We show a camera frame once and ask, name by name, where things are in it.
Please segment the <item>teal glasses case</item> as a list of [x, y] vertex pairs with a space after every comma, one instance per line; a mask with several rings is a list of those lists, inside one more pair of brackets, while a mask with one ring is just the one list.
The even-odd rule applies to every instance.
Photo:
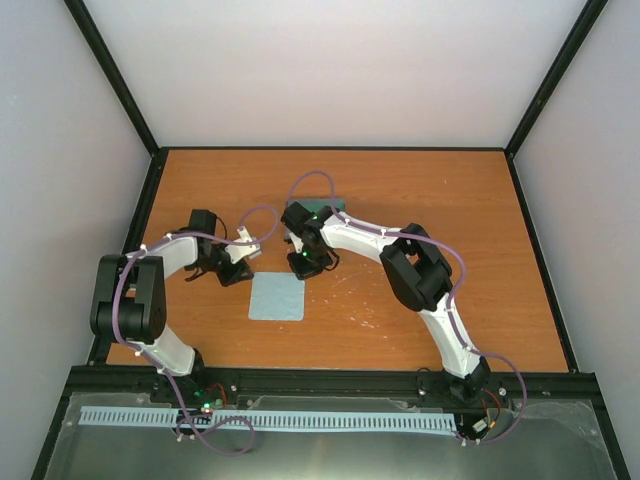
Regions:
[[344, 211], [345, 210], [345, 200], [343, 198], [319, 198], [319, 197], [296, 197], [288, 199], [285, 203], [285, 206], [288, 207], [293, 203], [299, 203], [306, 210], [310, 212], [317, 212], [321, 210], [325, 206], [332, 205], [336, 210]]

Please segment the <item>light blue cleaning cloth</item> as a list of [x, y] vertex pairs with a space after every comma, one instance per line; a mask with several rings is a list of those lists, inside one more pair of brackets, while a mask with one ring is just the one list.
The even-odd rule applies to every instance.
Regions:
[[305, 287], [305, 282], [293, 273], [256, 273], [252, 280], [248, 318], [255, 321], [301, 321], [305, 312]]

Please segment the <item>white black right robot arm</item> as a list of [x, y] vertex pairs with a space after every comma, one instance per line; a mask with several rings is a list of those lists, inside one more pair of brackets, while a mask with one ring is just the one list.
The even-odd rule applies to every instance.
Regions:
[[337, 267], [340, 250], [379, 263], [395, 298], [418, 313], [441, 356], [449, 395], [468, 404], [483, 390], [490, 367], [471, 341], [453, 300], [452, 268], [418, 224], [401, 229], [356, 219], [326, 205], [312, 212], [289, 203], [281, 217], [294, 246], [287, 255], [292, 272], [307, 280]]

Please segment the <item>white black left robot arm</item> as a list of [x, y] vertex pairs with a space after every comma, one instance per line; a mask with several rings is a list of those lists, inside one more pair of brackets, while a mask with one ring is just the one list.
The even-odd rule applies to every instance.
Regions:
[[151, 246], [100, 259], [91, 308], [94, 335], [132, 349], [160, 374], [174, 376], [172, 388], [186, 402], [201, 400], [208, 390], [201, 353], [182, 341], [168, 324], [165, 280], [180, 270], [193, 281], [213, 273], [221, 286], [251, 280], [247, 260], [261, 247], [246, 227], [230, 241], [215, 235], [218, 217], [209, 210], [191, 212], [187, 226], [173, 230]]

